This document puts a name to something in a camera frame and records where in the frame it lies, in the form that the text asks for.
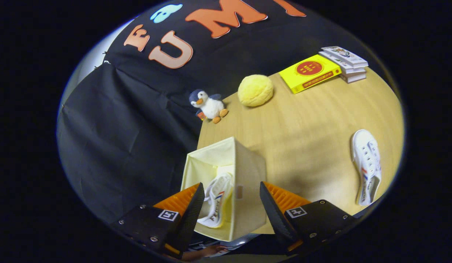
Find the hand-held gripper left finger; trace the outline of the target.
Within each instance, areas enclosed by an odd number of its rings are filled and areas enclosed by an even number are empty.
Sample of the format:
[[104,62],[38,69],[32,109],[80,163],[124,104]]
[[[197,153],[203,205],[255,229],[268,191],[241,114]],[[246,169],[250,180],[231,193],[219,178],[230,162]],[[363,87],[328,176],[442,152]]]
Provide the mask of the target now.
[[155,205],[139,205],[116,220],[116,232],[161,256],[182,258],[204,203],[197,183]]

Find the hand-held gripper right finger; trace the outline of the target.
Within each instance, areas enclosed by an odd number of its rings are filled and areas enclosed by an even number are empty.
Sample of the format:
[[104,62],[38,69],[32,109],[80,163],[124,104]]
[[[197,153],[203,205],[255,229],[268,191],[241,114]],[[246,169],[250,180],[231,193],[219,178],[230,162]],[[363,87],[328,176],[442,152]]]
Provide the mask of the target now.
[[288,256],[306,256],[353,228],[357,219],[327,200],[311,202],[268,182],[259,195],[278,243]]

